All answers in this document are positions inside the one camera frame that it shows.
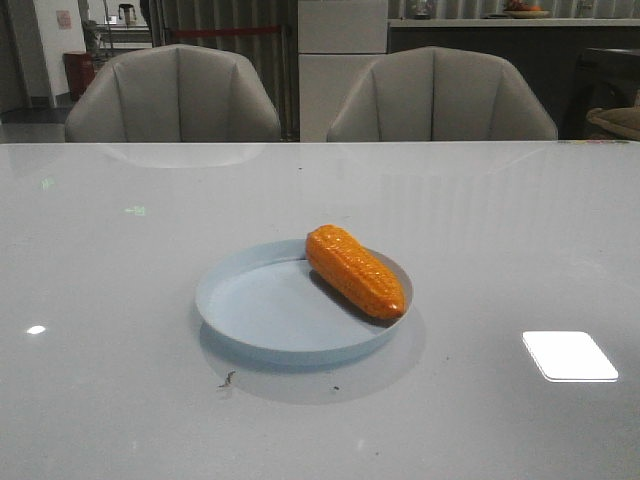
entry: white table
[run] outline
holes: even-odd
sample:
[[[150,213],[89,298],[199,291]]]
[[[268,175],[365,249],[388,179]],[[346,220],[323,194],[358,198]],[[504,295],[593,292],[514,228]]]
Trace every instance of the white table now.
[[[640,477],[639,144],[2,145],[0,192],[5,480]],[[200,277],[329,222],[411,276],[396,336],[221,350]],[[619,378],[550,382],[525,331]]]

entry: kettle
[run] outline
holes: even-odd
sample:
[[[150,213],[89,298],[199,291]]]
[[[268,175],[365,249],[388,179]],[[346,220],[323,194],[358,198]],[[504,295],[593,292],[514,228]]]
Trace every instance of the kettle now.
[[[118,18],[122,20],[120,11],[124,12],[124,23],[127,25],[135,25],[138,17],[136,17],[136,7],[130,3],[121,3],[118,5]]]

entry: chair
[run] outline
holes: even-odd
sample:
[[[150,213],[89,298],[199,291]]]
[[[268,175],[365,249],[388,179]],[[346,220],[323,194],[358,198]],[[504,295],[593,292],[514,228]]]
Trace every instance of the chair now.
[[[107,62],[65,123],[68,142],[270,142],[280,122],[245,57],[191,45]]]
[[[330,142],[555,140],[518,70],[483,53],[424,47],[374,61],[330,126]]]

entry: corn cob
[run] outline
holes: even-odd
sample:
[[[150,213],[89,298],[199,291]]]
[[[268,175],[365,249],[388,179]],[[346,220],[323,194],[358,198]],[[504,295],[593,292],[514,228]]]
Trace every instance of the corn cob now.
[[[400,281],[346,230],[323,225],[309,233],[306,256],[322,278],[366,314],[393,320],[404,313]]]

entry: plate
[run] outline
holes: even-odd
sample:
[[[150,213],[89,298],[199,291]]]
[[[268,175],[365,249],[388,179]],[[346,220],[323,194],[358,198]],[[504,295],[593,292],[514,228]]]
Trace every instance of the plate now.
[[[513,18],[545,18],[549,16],[548,10],[505,10],[504,13]]]
[[[345,362],[388,341],[407,313],[391,326],[376,324],[313,271],[304,250],[302,239],[262,244],[208,271],[198,284],[196,305],[213,332],[253,359],[297,366]],[[408,311],[409,277],[370,251],[398,276]]]

